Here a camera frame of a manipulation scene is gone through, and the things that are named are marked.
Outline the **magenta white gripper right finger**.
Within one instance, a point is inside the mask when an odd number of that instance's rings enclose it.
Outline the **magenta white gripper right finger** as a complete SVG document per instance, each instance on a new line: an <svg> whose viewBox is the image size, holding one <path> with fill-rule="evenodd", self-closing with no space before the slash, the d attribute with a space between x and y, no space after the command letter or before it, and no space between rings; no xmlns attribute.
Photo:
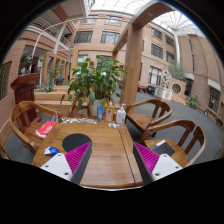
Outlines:
<svg viewBox="0 0 224 224"><path fill-rule="evenodd" d="M139 143L133 144L133 154L144 185L182 169L182 167L173 160L169 154L158 154L154 150L151 150Z"/></svg>

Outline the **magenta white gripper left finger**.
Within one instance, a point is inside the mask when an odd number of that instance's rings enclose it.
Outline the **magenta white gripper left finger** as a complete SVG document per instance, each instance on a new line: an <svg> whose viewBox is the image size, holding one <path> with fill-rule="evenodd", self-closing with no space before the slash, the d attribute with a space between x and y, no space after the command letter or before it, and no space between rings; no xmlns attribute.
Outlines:
<svg viewBox="0 0 224 224"><path fill-rule="evenodd" d="M41 169L79 185L91 153L92 143L88 142L66 154L57 153Z"/></svg>

